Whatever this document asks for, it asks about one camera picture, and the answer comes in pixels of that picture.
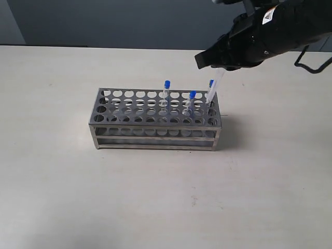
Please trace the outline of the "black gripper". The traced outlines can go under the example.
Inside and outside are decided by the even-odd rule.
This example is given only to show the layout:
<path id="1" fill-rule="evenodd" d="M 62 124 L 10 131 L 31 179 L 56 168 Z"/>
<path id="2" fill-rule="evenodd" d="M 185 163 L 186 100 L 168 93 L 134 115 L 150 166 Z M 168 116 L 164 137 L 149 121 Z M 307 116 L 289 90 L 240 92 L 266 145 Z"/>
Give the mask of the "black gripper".
<path id="1" fill-rule="evenodd" d="M 198 69 L 250 68 L 331 34 L 331 1 L 260 1 L 251 15 L 238 17 L 231 31 L 195 55 Z"/>

